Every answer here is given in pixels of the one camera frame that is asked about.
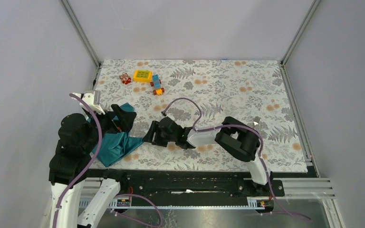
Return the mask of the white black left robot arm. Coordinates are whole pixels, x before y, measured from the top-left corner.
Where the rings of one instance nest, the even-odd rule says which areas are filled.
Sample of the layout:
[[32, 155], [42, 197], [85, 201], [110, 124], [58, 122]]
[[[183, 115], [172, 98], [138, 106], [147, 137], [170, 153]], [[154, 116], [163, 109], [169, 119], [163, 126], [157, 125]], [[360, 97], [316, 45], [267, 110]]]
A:
[[[115, 195], [128, 191], [124, 171], [109, 167], [129, 155], [142, 144], [141, 138], [131, 137], [136, 112], [125, 103], [112, 105], [105, 114], [84, 116], [70, 114], [61, 121], [54, 157], [49, 163], [54, 228], [95, 228]], [[103, 188], [84, 212], [78, 212], [81, 191], [92, 160], [98, 159], [107, 169], [101, 174]]]

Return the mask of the teal cloth napkin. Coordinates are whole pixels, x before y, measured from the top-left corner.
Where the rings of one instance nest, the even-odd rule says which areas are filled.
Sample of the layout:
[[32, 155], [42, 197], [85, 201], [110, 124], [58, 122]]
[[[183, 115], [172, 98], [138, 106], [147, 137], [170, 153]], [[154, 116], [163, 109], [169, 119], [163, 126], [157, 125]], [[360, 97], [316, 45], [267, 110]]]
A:
[[94, 133], [98, 138], [95, 140], [95, 146], [91, 150], [93, 154], [86, 168], [89, 168], [98, 159], [105, 167], [110, 167], [114, 163], [129, 155], [143, 143], [143, 139], [139, 137], [131, 137], [129, 132], [120, 133], [104, 133], [101, 130], [100, 115], [95, 114], [90, 107], [85, 105], [91, 115], [89, 115], [90, 123], [95, 129]]

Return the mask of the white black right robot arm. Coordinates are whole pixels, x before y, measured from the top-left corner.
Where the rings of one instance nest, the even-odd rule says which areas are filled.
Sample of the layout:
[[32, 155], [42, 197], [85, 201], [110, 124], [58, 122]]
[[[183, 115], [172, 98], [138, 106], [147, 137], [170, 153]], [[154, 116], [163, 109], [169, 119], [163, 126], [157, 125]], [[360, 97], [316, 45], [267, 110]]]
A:
[[261, 135], [231, 116], [225, 117], [220, 125], [198, 129], [193, 126], [181, 127], [171, 118], [165, 117], [160, 121], [152, 121], [143, 141], [162, 147], [173, 142], [185, 150], [217, 144], [233, 158], [246, 163], [254, 182], [254, 191], [258, 195], [265, 196], [272, 190], [270, 171], [260, 158], [264, 145]]

